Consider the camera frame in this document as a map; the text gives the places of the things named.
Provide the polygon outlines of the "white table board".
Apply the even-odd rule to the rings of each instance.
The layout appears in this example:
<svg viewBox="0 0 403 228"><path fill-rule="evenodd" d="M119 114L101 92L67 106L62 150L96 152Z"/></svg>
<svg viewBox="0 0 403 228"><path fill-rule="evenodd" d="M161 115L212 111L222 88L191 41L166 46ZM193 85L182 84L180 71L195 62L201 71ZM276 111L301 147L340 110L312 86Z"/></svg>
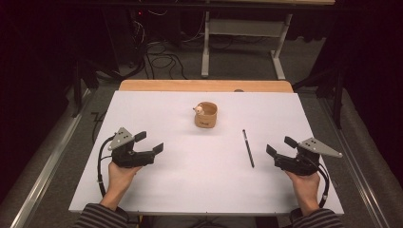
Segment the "white table board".
<svg viewBox="0 0 403 228"><path fill-rule="evenodd" d="M193 108L202 102L218 107L213 128L194 123ZM266 153L270 144L281 155L294 157L284 143L301 142L313 133L296 93L277 92L144 92L114 93L96 143L69 206L79 212L101 198L97 174L108 163L99 161L105 140L119 128L145 131L137 151L163 143L154 163L142 168L121 205L148 215L274 215L297 208L292 183ZM255 168L246 150L246 130Z"/></svg>

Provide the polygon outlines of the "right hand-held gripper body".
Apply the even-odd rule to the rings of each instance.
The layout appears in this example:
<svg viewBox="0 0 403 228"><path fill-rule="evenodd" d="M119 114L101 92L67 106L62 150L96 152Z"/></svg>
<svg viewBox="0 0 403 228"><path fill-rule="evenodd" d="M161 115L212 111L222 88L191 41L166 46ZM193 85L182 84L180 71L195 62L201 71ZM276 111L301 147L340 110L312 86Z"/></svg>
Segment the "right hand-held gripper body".
<svg viewBox="0 0 403 228"><path fill-rule="evenodd" d="M294 158L277 153L274 158L275 166L299 176L310 176L318 171L321 155L343 157L340 152L315 138L299 142L296 150L297 154Z"/></svg>

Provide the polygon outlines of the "metal floor rail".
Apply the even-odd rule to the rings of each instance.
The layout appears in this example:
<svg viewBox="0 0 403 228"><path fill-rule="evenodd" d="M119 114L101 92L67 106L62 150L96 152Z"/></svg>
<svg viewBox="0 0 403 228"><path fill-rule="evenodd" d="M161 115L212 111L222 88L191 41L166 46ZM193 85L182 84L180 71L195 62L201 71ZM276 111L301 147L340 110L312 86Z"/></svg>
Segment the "metal floor rail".
<svg viewBox="0 0 403 228"><path fill-rule="evenodd" d="M6 228L25 228L29 223L29 218L45 195L57 166L64 157L67 145L82 119L82 112L94 93L95 90L89 88L83 91L80 96L82 99L80 108L76 108L73 102L72 90L67 93L69 100L67 109L34 153L8 196L8 199L12 200L10 209L13 212L10 224L6 225Z"/></svg>
<svg viewBox="0 0 403 228"><path fill-rule="evenodd" d="M347 138L342 132L342 129L338 128L333 120L331 106L329 105L328 101L323 98L319 98L318 102L336 133L337 140L342 147L343 159L347 164L348 170L355 182L355 187L371 217L375 228L390 228L389 222L386 220L384 213L378 204L378 200L375 197L372 187L367 182L358 162L356 161L353 150L348 144Z"/></svg>

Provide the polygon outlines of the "white metal desk frame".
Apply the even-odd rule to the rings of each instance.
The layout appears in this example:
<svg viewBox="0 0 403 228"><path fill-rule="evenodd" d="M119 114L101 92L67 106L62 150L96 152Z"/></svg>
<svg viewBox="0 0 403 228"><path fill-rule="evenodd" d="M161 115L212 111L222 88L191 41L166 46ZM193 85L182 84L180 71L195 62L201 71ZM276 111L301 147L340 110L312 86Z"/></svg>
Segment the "white metal desk frame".
<svg viewBox="0 0 403 228"><path fill-rule="evenodd" d="M279 59L293 15L286 14L282 21L252 21L240 19L211 19L210 12L204 14L204 38L201 58L201 76L209 76L209 41L211 35L252 36L277 38L278 45L269 54L279 80L285 80L285 75Z"/></svg>

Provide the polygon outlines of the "black pen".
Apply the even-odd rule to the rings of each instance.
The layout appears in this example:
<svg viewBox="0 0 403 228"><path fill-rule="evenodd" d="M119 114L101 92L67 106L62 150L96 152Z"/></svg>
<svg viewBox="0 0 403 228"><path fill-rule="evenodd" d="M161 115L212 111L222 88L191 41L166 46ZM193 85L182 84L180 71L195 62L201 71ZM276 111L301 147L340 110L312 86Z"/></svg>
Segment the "black pen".
<svg viewBox="0 0 403 228"><path fill-rule="evenodd" d="M243 138L244 138L244 142L245 142L246 150L247 150L247 153L248 153L249 161L251 163L252 168L255 168L255 163L254 163L254 160L253 160L252 151L251 151L251 148L250 148L250 144L249 144L245 129L242 129L242 135L243 135Z"/></svg>

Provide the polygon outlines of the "black stand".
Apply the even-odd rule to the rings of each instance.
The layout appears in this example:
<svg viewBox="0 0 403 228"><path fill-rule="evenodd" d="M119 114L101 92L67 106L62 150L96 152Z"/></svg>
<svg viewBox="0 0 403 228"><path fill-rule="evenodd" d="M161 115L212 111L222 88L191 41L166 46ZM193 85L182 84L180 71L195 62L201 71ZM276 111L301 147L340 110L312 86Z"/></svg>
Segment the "black stand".
<svg viewBox="0 0 403 228"><path fill-rule="evenodd" d="M85 84L89 89L97 89L99 87L94 67L88 61L79 59L73 65L72 87L75 104L72 114L73 118L78 116L83 107L82 84Z"/></svg>
<svg viewBox="0 0 403 228"><path fill-rule="evenodd" d="M298 90L305 86L317 85L316 95L318 98L333 96L332 119L336 127L340 129L343 83L344 72L341 69L328 68L293 84L292 89Z"/></svg>

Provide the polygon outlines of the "person's left hand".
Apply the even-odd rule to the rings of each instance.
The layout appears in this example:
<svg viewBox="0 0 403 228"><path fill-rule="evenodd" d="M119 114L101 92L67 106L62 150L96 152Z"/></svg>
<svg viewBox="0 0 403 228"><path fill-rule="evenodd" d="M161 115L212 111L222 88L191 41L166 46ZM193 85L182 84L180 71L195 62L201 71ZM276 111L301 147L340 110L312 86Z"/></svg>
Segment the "person's left hand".
<svg viewBox="0 0 403 228"><path fill-rule="evenodd" d="M134 176L141 170L141 166L124 168L111 162L108 166L108 192L123 193L130 186Z"/></svg>

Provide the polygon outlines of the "wooden table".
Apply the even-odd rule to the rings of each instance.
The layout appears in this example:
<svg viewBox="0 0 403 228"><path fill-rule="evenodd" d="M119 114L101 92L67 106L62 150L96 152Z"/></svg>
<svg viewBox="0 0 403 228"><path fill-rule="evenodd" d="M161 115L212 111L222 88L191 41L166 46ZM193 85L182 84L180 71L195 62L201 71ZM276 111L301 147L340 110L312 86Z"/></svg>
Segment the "wooden table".
<svg viewBox="0 0 403 228"><path fill-rule="evenodd" d="M242 80L124 80L120 91L190 91L190 92L285 92L294 90L286 81Z"/></svg>

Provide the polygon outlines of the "person's right hand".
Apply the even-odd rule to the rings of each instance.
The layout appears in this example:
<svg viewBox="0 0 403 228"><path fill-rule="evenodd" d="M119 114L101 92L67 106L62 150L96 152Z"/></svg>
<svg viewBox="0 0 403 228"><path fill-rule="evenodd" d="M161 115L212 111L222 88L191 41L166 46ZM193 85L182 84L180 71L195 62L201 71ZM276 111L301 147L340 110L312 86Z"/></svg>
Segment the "person's right hand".
<svg viewBox="0 0 403 228"><path fill-rule="evenodd" d="M290 178L296 196L300 200L316 200L319 187L320 177L318 173L310 176L298 176L294 173L286 171L286 175Z"/></svg>

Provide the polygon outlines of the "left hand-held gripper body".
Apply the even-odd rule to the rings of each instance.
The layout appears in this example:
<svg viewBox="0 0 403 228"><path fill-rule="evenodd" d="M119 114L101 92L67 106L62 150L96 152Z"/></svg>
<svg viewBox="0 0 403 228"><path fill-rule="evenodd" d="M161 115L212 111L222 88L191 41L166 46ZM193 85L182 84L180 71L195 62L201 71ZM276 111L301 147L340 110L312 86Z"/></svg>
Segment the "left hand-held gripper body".
<svg viewBox="0 0 403 228"><path fill-rule="evenodd" d="M151 150L136 152L134 150L134 136L127 129L121 127L110 143L112 161L119 167L132 168L152 164L155 154Z"/></svg>

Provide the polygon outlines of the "brown round pen holder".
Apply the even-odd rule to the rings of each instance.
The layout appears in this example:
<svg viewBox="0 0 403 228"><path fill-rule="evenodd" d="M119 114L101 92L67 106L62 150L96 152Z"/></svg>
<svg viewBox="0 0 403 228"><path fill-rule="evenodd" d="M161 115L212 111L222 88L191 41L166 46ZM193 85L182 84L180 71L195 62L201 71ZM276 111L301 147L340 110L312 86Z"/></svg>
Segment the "brown round pen holder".
<svg viewBox="0 0 403 228"><path fill-rule="evenodd" d="M214 103L202 102L197 104L193 110L195 111L194 123L200 128L213 128L218 118L218 107Z"/></svg>

